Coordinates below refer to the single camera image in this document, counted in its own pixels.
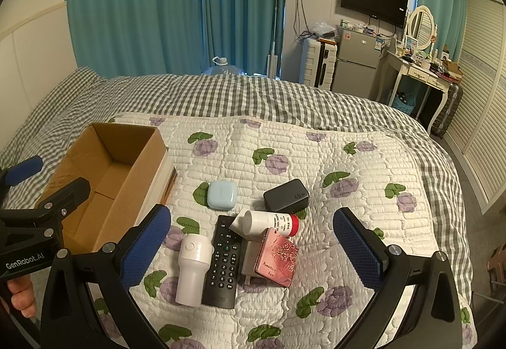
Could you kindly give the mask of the person's left hand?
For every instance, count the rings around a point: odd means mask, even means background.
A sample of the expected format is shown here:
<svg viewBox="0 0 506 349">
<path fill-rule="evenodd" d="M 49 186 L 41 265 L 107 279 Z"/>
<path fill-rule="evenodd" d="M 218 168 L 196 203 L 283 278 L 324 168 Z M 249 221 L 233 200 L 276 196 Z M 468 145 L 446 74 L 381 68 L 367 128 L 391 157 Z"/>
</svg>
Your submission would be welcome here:
<svg viewBox="0 0 506 349">
<path fill-rule="evenodd" d="M 34 286 L 29 275 L 7 281 L 7 287 L 12 293 L 10 299 L 12 306 L 19 310 L 25 318 L 36 315 L 36 300 Z"/>
</svg>

